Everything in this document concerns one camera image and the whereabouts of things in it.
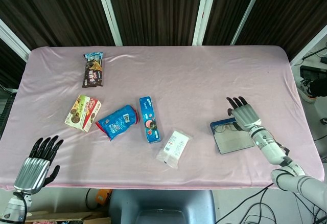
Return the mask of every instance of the robotic hand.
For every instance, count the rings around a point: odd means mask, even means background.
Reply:
[[[5,209],[0,224],[3,223],[24,223],[28,207],[31,206],[31,195],[38,193],[42,187],[52,182],[60,169],[57,165],[49,177],[46,177],[50,165],[56,156],[56,153],[63,143],[63,140],[57,142],[58,136],[52,139],[40,138],[34,144],[33,149],[28,158],[25,159],[18,173],[14,188],[14,197],[9,200]]]
[[[229,98],[227,100],[233,107],[227,113],[233,115],[238,130],[249,132],[252,140],[261,150],[270,164],[280,165],[280,169],[271,172],[272,181],[284,191],[300,193],[306,199],[327,211],[327,185],[305,174],[303,169],[290,159],[271,133],[261,126],[261,120],[243,97]]]

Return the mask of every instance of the blue snack bag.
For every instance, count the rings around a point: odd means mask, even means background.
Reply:
[[[145,134],[149,143],[161,140],[150,96],[139,99]]]
[[[125,132],[130,125],[136,124],[137,122],[138,116],[136,110],[132,106],[126,105],[100,119],[96,122],[96,125],[108,135],[109,140],[112,140],[117,135]]]

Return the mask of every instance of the blue box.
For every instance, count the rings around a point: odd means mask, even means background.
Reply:
[[[145,134],[149,143],[159,142],[161,140],[158,126],[156,123],[155,113],[153,110],[152,100],[150,96],[139,99],[141,106],[141,116],[145,126]]]

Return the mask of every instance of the humanoid robot hand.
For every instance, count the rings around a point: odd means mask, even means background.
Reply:
[[[250,131],[253,127],[261,125],[261,120],[246,100],[239,96],[239,98],[227,97],[227,100],[233,107],[229,108],[227,113],[229,116],[235,117],[236,123],[234,122],[235,128],[238,130]]]
[[[25,159],[14,183],[17,191],[32,195],[39,192],[42,187],[56,178],[60,169],[59,165],[55,167],[49,177],[46,177],[46,175],[57,150],[63,143],[63,140],[60,140],[54,146],[57,139],[58,136],[54,136],[52,139],[48,137],[45,140],[43,138],[37,140],[29,157]]]

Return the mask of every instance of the barcode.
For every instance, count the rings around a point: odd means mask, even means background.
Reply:
[[[125,114],[123,115],[124,119],[125,119],[125,123],[129,123],[129,115]]]

